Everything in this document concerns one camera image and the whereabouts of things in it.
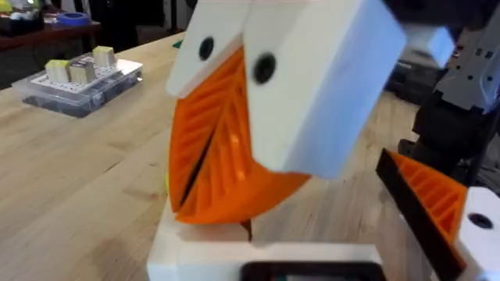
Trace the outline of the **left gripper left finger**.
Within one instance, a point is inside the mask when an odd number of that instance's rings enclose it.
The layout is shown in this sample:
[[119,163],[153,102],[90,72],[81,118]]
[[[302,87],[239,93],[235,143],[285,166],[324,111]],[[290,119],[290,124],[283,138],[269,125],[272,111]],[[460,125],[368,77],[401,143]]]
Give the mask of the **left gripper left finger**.
[[151,281],[232,281],[252,257],[239,224],[190,225],[166,202],[147,260]]

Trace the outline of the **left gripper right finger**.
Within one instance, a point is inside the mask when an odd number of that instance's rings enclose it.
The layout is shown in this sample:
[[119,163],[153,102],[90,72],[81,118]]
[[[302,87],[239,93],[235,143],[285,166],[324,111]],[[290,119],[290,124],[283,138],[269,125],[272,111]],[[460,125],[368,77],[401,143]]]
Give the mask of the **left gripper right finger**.
[[499,197],[383,149],[376,173],[435,280],[499,281]]

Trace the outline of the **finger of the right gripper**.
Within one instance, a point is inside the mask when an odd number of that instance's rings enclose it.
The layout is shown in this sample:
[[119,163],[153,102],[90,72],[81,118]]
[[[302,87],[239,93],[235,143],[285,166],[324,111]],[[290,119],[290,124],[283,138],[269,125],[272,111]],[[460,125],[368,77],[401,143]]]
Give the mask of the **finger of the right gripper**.
[[249,1],[235,83],[191,192],[190,224],[243,222],[342,169],[405,46],[382,1]]
[[249,1],[199,1],[166,83],[177,100],[169,150],[169,196],[181,210],[236,82],[245,78],[242,31]]

